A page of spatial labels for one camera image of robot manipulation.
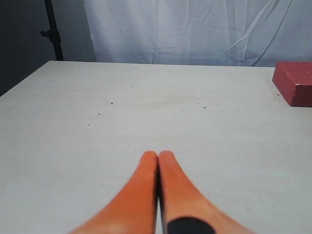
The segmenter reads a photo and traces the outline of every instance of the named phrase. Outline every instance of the white table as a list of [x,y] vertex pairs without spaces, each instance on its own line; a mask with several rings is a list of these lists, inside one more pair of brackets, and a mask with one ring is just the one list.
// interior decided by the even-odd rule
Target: white table
[[273,72],[47,63],[0,97],[0,233],[70,231],[165,149],[245,226],[312,233],[312,108],[290,107]]

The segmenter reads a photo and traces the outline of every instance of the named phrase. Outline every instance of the white curtain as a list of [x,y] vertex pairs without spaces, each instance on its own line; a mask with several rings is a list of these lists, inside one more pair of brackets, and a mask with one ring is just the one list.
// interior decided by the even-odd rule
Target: white curtain
[[312,0],[85,0],[85,8],[102,62],[312,60]]

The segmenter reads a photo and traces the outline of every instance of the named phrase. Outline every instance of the red block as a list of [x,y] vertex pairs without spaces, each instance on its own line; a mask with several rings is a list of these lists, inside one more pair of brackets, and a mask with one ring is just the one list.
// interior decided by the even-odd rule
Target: red block
[[273,83],[290,106],[312,107],[312,62],[278,62]]

